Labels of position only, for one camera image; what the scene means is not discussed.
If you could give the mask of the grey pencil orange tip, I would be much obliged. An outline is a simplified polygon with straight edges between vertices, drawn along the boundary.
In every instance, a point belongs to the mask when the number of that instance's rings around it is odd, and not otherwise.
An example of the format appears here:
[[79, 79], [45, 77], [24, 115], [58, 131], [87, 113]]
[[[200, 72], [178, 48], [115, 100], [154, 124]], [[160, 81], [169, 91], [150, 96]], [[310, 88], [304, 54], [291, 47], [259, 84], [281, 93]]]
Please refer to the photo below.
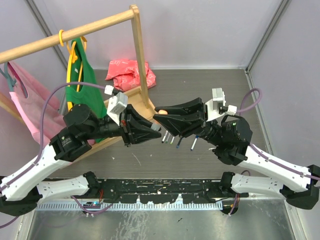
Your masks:
[[150, 128], [156, 132], [161, 131], [161, 125], [157, 122], [153, 122]]

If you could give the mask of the long white green pen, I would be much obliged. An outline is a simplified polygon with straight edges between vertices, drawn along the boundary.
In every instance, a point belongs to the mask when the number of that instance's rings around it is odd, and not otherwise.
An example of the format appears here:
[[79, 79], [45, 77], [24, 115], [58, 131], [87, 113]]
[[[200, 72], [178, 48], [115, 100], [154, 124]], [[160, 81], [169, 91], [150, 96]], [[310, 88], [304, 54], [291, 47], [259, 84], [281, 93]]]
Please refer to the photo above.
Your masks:
[[166, 143], [166, 144], [168, 143], [170, 136], [171, 136], [171, 135], [168, 134], [168, 136], [167, 136], [167, 138], [166, 138], [166, 140], [165, 140], [165, 143]]

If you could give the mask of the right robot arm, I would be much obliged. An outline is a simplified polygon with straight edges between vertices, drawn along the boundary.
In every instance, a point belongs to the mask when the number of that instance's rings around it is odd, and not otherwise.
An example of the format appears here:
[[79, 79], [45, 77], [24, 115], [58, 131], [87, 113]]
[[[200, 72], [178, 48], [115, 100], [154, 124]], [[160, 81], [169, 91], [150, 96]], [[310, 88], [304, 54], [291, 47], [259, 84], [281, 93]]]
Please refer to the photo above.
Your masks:
[[225, 172], [219, 191], [225, 197], [255, 193], [283, 197], [296, 208], [311, 210], [319, 201], [320, 168], [299, 166], [277, 158], [251, 143], [249, 123], [237, 115], [236, 106], [225, 106], [223, 98], [203, 102], [201, 98], [173, 105], [158, 106], [153, 118], [172, 136], [191, 135], [212, 144], [213, 153], [226, 165], [239, 166], [263, 174], [243, 176]]

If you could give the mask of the short white pen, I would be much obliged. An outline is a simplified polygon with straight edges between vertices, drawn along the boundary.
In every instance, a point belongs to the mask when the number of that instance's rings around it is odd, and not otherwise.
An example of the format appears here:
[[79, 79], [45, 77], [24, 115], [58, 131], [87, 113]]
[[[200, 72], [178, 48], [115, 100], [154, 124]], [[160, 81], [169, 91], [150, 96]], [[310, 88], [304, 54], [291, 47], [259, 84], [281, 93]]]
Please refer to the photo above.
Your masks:
[[190, 147], [190, 150], [191, 150], [191, 151], [194, 150], [195, 145], [196, 145], [196, 143], [197, 143], [197, 140], [198, 140], [198, 136], [196, 135], [195, 138], [194, 138], [194, 140], [193, 140], [193, 143], [192, 143], [192, 145], [191, 145], [191, 147]]

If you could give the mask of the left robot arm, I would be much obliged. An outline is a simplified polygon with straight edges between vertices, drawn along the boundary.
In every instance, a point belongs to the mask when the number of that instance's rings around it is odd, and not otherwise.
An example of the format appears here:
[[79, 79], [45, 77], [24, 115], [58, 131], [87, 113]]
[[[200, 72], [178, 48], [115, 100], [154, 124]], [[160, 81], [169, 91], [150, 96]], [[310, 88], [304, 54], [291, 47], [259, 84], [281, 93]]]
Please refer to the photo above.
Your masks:
[[91, 171], [67, 180], [45, 181], [90, 151], [89, 140], [121, 137], [125, 146], [130, 146], [162, 136], [160, 128], [139, 115], [131, 104], [120, 113], [120, 124], [108, 116], [98, 118], [86, 104], [75, 105], [63, 120], [66, 127], [50, 140], [40, 155], [1, 179], [1, 213], [18, 217], [45, 201], [69, 196], [97, 197], [101, 185]]

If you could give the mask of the white pen black tip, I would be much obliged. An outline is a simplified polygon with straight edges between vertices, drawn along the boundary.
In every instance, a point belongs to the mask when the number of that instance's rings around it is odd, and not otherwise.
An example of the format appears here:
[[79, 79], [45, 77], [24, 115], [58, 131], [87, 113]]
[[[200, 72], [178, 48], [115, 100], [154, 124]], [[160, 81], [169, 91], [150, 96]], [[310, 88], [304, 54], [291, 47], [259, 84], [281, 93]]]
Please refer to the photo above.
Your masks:
[[164, 142], [165, 142], [167, 135], [168, 135], [168, 131], [166, 130], [166, 131], [165, 131], [165, 134], [164, 134], [164, 137], [163, 137], [162, 140], [161, 140], [161, 143], [164, 143]]

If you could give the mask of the orange eraser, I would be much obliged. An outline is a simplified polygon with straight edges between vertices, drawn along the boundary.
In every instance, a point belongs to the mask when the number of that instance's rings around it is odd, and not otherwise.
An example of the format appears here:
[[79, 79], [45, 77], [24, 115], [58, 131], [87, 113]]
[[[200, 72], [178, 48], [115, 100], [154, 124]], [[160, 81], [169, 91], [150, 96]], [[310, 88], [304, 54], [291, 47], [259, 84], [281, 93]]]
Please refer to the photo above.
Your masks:
[[168, 112], [167, 112], [166, 110], [161, 109], [161, 110], [158, 111], [158, 114], [160, 114], [160, 115], [167, 115]]

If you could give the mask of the blue pen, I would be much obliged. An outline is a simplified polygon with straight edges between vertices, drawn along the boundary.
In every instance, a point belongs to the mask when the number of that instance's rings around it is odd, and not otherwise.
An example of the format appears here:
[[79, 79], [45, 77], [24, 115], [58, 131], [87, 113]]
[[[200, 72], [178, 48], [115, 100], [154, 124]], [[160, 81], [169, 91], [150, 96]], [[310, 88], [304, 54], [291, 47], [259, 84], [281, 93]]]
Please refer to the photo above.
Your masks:
[[176, 149], [179, 149], [180, 148], [180, 145], [181, 145], [181, 142], [183, 140], [183, 137], [180, 137], [178, 142], [177, 142], [177, 145], [176, 145]]

